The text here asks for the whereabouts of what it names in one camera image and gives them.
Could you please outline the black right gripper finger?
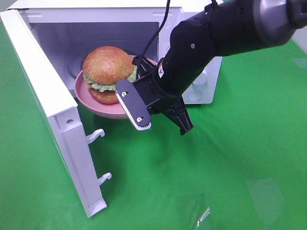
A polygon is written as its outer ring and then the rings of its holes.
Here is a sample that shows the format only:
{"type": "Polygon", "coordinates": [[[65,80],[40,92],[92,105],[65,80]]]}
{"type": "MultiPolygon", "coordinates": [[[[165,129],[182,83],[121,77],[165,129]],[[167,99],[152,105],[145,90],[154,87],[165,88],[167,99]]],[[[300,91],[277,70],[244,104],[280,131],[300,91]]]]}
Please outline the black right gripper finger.
{"type": "Polygon", "coordinates": [[[156,65],[154,63],[145,57],[141,57],[141,55],[135,56],[132,63],[137,67],[138,78],[148,76],[156,69],[156,65]]]}
{"type": "Polygon", "coordinates": [[[161,113],[179,127],[181,135],[194,128],[182,97],[165,97],[159,105],[161,113]]]}

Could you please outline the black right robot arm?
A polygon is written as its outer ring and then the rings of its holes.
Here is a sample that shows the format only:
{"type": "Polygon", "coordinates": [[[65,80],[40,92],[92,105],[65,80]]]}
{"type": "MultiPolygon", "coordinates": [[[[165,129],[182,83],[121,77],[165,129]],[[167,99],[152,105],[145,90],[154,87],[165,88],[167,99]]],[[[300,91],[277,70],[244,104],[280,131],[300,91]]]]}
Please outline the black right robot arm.
{"type": "Polygon", "coordinates": [[[122,105],[134,118],[163,113],[185,120],[182,93],[214,57],[284,45],[306,24],[304,0],[213,1],[172,30],[166,56],[120,91],[122,105]]]}

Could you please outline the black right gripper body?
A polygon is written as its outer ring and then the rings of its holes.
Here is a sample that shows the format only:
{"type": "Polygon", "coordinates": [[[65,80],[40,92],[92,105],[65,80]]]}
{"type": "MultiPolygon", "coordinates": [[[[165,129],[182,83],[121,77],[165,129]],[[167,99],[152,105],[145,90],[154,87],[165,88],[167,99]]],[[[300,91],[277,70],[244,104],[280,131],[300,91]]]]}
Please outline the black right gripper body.
{"type": "Polygon", "coordinates": [[[161,111],[159,104],[162,99],[182,97],[182,93],[201,74],[209,61],[211,56],[203,52],[168,52],[151,73],[159,95],[154,107],[161,111]]]}

